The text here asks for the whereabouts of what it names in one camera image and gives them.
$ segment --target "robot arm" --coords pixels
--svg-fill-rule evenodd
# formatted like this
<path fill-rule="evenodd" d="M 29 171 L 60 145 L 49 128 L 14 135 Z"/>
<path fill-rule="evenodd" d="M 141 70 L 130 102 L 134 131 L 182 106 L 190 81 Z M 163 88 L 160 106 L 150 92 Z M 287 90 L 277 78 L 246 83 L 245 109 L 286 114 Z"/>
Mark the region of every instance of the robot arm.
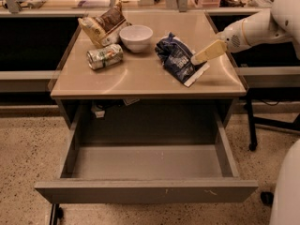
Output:
<path fill-rule="evenodd" d="M 238 53 L 262 43 L 274 44 L 293 40 L 292 36 L 275 22 L 271 9 L 234 22 L 217 36 L 225 41 L 227 50 L 231 53 Z"/>
<path fill-rule="evenodd" d="M 195 54 L 191 61 L 199 64 L 222 55 L 227 50 L 238 53 L 263 43 L 292 42 L 297 58 L 300 59 L 300 0 L 275 0 L 270 9 L 264 9 L 245 19 L 234 22 L 217 34 L 218 41 L 211 47 Z M 214 48 L 218 52 L 207 53 Z"/>

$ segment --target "soda can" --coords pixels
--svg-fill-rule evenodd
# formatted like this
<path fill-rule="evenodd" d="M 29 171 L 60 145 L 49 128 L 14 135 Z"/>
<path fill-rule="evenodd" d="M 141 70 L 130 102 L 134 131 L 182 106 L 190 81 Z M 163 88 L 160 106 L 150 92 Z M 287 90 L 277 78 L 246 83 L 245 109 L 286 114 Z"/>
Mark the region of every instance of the soda can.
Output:
<path fill-rule="evenodd" d="M 112 44 L 103 49 L 91 50 L 86 53 L 89 67 L 93 70 L 116 64 L 123 59 L 120 45 Z"/>

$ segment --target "food package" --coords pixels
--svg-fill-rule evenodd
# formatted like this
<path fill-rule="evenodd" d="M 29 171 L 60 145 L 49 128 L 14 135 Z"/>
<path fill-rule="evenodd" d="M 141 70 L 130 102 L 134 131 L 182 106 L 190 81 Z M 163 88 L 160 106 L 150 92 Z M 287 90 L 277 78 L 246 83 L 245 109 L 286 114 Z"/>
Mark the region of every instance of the food package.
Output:
<path fill-rule="evenodd" d="M 193 65 L 190 59 L 195 52 L 192 52 L 173 33 L 170 33 L 158 42 L 155 51 L 162 62 L 162 66 L 186 87 L 194 84 L 209 68 L 206 62 L 196 66 Z"/>
<path fill-rule="evenodd" d="M 89 67 L 96 70 L 122 61 L 123 50 L 119 44 L 112 44 L 103 49 L 88 51 L 86 57 Z"/>
<path fill-rule="evenodd" d="M 115 5 L 104 14 L 97 17 L 79 18 L 78 22 L 82 30 L 99 49 L 119 43 L 119 32 L 129 25 L 122 13 L 121 0 L 116 0 Z"/>

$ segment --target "chip bag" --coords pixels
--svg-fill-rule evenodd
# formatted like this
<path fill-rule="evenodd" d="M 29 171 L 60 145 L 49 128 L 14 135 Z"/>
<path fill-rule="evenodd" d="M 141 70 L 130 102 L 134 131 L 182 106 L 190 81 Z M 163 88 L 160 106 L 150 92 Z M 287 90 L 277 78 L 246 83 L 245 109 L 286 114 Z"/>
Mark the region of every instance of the chip bag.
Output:
<path fill-rule="evenodd" d="M 173 33 L 164 37 L 155 48 L 162 66 L 183 85 L 190 87 L 209 68 L 204 62 L 193 65 L 190 61 L 195 52 Z"/>
<path fill-rule="evenodd" d="M 121 0 L 116 0 L 115 5 L 104 14 L 97 17 L 79 18 L 78 22 L 85 34 L 99 49 L 119 43 L 120 30 L 130 25 L 122 14 Z"/>

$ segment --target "speckled floor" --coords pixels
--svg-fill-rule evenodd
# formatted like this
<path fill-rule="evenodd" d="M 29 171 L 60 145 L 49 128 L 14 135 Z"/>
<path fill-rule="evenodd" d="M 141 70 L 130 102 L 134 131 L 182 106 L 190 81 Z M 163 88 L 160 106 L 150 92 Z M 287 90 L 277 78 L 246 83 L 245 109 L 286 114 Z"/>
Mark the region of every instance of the speckled floor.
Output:
<path fill-rule="evenodd" d="M 292 121 L 295 113 L 266 114 Z M 299 132 L 258 127 L 258 147 L 248 151 L 248 119 L 234 114 L 226 128 L 240 175 L 259 188 L 242 203 L 62 204 L 60 224 L 268 224 L 271 207 L 261 191 L 273 191 L 280 163 Z M 35 190 L 36 181 L 58 176 L 68 128 L 62 117 L 45 112 L 0 112 L 0 224 L 47 224 L 50 205 Z"/>

